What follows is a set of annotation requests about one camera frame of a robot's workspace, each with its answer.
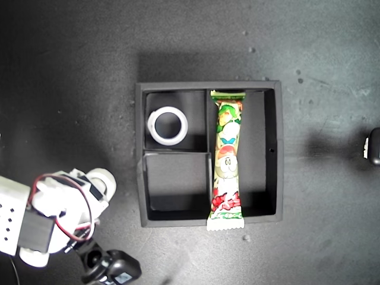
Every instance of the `cartoon character print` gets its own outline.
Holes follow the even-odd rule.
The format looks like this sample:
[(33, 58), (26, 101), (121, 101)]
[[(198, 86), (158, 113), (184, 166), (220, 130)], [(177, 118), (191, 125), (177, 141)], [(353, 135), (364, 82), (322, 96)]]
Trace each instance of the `cartoon character print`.
[(240, 101), (221, 105), (217, 122), (217, 149), (222, 148), (223, 145), (233, 145), (237, 152), (241, 110), (242, 103)]
[(238, 160), (234, 146), (222, 146), (216, 151), (216, 159), (214, 199), (211, 208), (214, 212), (240, 206)]

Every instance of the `tape roll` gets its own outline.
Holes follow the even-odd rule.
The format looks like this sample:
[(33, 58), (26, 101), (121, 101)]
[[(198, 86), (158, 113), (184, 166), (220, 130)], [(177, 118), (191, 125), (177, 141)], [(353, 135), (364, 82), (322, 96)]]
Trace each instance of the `tape roll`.
[[(176, 115), (180, 121), (180, 130), (178, 134), (173, 138), (163, 138), (157, 133), (157, 130), (156, 130), (156, 120), (158, 119), (159, 116), (165, 113), (172, 113)], [(153, 139), (162, 145), (179, 144), (186, 137), (186, 134), (188, 133), (188, 128), (189, 128), (188, 120), (185, 114), (183, 114), (182, 111), (174, 107), (162, 107), (154, 112), (151, 112), (148, 118), (147, 125), (148, 125), (148, 130), (151, 136), (153, 137)]]

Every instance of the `red wire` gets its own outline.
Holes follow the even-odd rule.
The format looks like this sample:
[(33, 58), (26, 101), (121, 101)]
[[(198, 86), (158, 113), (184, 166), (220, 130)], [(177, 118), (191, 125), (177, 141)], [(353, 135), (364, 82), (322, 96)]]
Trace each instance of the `red wire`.
[(60, 224), (58, 217), (55, 219), (55, 224), (57, 225), (57, 227), (65, 235), (67, 235), (70, 239), (75, 240), (77, 242), (85, 242), (85, 241), (91, 239), (91, 237), (93, 235), (93, 232), (94, 232), (95, 223), (94, 223), (94, 220), (93, 220), (93, 217), (92, 217), (90, 203), (88, 202), (88, 199), (87, 199), (87, 197), (86, 197), (86, 195), (85, 195), (85, 193), (83, 191), (83, 188), (78, 183), (76, 183), (74, 180), (72, 180), (72, 179), (70, 179), (70, 178), (68, 178), (66, 176), (54, 175), (54, 174), (42, 174), (42, 175), (38, 176), (37, 179), (33, 183), (33, 187), (31, 189), (31, 193), (30, 193), (30, 196), (29, 196), (29, 199), (28, 199), (28, 205), (31, 204), (31, 202), (33, 200), (33, 197), (34, 197), (34, 195), (37, 192), (37, 183), (38, 183), (38, 181), (42, 180), (43, 178), (48, 178), (48, 177), (65, 180), (65, 181), (69, 182), (71, 184), (71, 186), (74, 186), (74, 188), (78, 189), (81, 192), (83, 198), (85, 199), (85, 202), (86, 202), (86, 204), (88, 206), (88, 212), (89, 212), (89, 215), (90, 215), (90, 221), (91, 221), (90, 222), (90, 228), (91, 228), (91, 231), (88, 232), (88, 234), (87, 234), (86, 237), (75, 236), (72, 233), (70, 233), (69, 231), (67, 231), (66, 229), (64, 229), (64, 227), (62, 227), (62, 225)]
[[(100, 220), (98, 219), (95, 219), (95, 225), (99, 225), (100, 223)], [(89, 223), (82, 223), (82, 224), (85, 224), (84, 226), (81, 226), (80, 224), (76, 227), (77, 230), (83, 230), (83, 229), (87, 229), (88, 227), (91, 227), (91, 222)]]

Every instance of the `white ring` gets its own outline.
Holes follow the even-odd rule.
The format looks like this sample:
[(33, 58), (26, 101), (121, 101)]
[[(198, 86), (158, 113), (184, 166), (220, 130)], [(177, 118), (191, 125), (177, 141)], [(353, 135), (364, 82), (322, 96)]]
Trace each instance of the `white ring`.
[[(156, 120), (159, 116), (161, 116), (164, 113), (172, 113), (178, 117), (180, 120), (180, 130), (178, 134), (173, 138), (163, 138), (160, 137), (159, 134), (156, 131)], [(178, 110), (174, 107), (162, 107), (158, 110), (151, 112), (148, 118), (148, 129), (150, 131), (151, 136), (154, 138), (155, 141), (157, 141), (159, 144), (162, 145), (175, 145), (179, 144), (188, 133), (188, 120), (185, 116), (185, 114), (182, 113), (182, 111)]]
[(91, 181), (92, 179), (99, 179), (106, 185), (105, 196), (107, 202), (109, 202), (116, 192), (116, 179), (107, 169), (95, 168), (86, 174), (87, 178)]

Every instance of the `black object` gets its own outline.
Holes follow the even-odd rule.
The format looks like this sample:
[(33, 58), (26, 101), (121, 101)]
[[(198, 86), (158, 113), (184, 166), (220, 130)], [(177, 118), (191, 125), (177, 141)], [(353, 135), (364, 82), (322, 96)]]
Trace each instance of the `black object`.
[[(211, 90), (247, 93), (237, 152), (246, 223), (282, 219), (283, 117), (279, 81), (138, 83), (137, 178), (143, 227), (206, 225), (217, 120)], [(160, 145), (146, 127), (150, 113), (163, 106), (180, 109), (188, 119), (188, 134), (178, 145)]]
[(380, 128), (372, 130), (368, 137), (368, 159), (372, 164), (380, 166)]
[(105, 252), (93, 239), (78, 243), (74, 250), (80, 256), (85, 274), (84, 284), (124, 285), (141, 276), (140, 263), (125, 252)]
[(181, 130), (181, 121), (172, 113), (164, 113), (156, 120), (156, 131), (162, 138), (173, 138)]
[(41, 216), (34, 210), (26, 210), (17, 245), (33, 251), (48, 251), (54, 228), (54, 219)]

